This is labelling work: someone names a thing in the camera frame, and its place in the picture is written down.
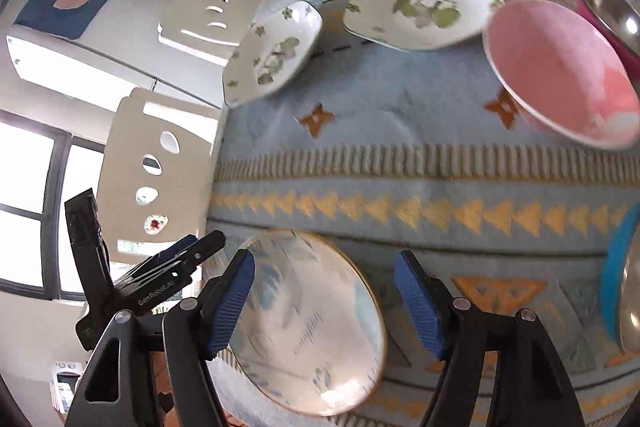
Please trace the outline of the round leaf pattern plate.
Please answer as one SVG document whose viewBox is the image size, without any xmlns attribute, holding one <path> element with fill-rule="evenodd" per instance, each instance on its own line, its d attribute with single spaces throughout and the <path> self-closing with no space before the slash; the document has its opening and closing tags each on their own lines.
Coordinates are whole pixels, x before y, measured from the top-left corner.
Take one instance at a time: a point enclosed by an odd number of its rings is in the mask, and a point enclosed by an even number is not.
<svg viewBox="0 0 640 427">
<path fill-rule="evenodd" d="M 386 328 L 371 285 L 318 235 L 270 230 L 245 239 L 255 278 L 230 349 L 241 371 L 280 407 L 328 417 L 378 387 Z"/>
</svg>

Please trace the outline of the blue steel bowl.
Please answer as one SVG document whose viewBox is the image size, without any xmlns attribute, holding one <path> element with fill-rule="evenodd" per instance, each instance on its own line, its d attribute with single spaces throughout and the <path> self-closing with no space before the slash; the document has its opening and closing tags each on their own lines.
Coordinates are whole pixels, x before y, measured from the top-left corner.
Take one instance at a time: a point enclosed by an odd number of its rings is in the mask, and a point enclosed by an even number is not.
<svg viewBox="0 0 640 427">
<path fill-rule="evenodd" d="M 639 205 L 614 231 L 602 268 L 600 311 L 605 330 L 625 353 L 639 353 Z"/>
</svg>

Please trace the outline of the small hexagonal floral plate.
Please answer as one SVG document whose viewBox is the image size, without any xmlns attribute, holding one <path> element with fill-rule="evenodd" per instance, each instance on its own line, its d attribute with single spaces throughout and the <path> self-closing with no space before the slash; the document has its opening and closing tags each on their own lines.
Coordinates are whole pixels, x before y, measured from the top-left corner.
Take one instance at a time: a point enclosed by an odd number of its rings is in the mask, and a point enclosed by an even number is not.
<svg viewBox="0 0 640 427">
<path fill-rule="evenodd" d="M 307 1 L 296 1 L 250 26 L 222 73 L 230 108 L 265 98 L 285 87 L 303 69 L 323 26 Z"/>
</svg>

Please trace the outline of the pink ceramic bowl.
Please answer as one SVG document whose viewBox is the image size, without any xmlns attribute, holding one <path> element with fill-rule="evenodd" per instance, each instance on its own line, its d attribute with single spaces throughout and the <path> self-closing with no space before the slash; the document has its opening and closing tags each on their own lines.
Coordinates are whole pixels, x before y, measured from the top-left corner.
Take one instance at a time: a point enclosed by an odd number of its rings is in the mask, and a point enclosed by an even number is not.
<svg viewBox="0 0 640 427">
<path fill-rule="evenodd" d="M 612 44 L 576 12 L 510 0 L 488 20 L 483 48 L 533 126 L 598 150 L 638 142 L 638 94 Z"/>
</svg>

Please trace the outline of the large hexagonal floral plate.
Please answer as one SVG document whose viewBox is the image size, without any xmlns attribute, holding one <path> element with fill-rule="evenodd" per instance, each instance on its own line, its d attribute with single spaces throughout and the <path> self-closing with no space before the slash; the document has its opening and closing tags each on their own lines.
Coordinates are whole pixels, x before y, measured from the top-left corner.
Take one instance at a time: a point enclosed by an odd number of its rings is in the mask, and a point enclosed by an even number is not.
<svg viewBox="0 0 640 427">
<path fill-rule="evenodd" d="M 503 0 L 348 0 L 351 34 L 401 51 L 435 51 L 479 35 Z"/>
</svg>

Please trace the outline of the magenta steel bowl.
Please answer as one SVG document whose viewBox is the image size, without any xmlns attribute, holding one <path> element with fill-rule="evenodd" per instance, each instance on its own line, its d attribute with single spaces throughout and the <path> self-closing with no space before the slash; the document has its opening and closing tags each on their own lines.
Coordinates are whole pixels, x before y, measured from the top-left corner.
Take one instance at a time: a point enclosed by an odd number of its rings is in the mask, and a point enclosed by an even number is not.
<svg viewBox="0 0 640 427">
<path fill-rule="evenodd" d="M 639 12 L 626 0 L 577 0 L 577 12 L 611 43 L 629 78 L 639 80 Z"/>
</svg>

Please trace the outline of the white chair near left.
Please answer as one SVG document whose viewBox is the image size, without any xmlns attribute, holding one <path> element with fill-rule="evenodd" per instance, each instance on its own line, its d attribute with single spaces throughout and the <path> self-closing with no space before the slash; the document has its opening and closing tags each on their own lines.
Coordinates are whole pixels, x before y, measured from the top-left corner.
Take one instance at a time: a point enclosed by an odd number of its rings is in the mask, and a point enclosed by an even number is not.
<svg viewBox="0 0 640 427">
<path fill-rule="evenodd" d="M 96 195 L 112 260 L 134 265 L 205 234 L 220 115 L 141 88 L 120 101 Z"/>
</svg>

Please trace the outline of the white chair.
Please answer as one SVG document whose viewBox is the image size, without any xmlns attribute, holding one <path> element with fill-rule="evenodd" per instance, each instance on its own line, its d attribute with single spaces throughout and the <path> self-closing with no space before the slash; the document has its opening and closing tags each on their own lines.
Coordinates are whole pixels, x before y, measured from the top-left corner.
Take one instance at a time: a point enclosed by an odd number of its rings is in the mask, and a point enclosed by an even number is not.
<svg viewBox="0 0 640 427">
<path fill-rule="evenodd" d="M 112 260 L 134 265 L 205 234 L 220 115 L 141 88 L 120 101 L 96 195 Z"/>
<path fill-rule="evenodd" d="M 158 41 L 224 67 L 262 0 L 174 0 L 157 25 Z"/>
</svg>

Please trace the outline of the patterned blue table runner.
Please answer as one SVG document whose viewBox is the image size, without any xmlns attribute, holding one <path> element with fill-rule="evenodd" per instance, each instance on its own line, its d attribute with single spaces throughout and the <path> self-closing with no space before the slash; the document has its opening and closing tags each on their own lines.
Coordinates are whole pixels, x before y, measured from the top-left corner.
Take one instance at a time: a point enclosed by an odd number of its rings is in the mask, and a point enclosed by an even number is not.
<svg viewBox="0 0 640 427">
<path fill-rule="evenodd" d="M 208 223 L 232 242 L 265 229 L 316 233 L 374 288 L 388 332 L 381 387 L 340 426 L 414 426 L 440 366 L 393 282 L 410 249 L 480 309 L 533 309 L 590 426 L 616 425 L 639 361 L 605 332 L 599 277 L 639 199 L 639 153 L 602 152 L 532 128 L 480 40 L 404 53 L 344 31 L 350 0 L 314 0 L 324 31 L 280 92 L 230 110 Z"/>
</svg>

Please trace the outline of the white chair far left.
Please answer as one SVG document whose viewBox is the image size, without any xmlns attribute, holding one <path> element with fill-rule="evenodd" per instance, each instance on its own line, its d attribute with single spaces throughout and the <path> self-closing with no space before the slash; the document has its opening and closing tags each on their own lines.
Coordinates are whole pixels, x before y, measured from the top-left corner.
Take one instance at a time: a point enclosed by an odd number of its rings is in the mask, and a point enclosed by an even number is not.
<svg viewBox="0 0 640 427">
<path fill-rule="evenodd" d="M 262 0 L 174 0 L 157 25 L 158 41 L 224 67 Z"/>
</svg>

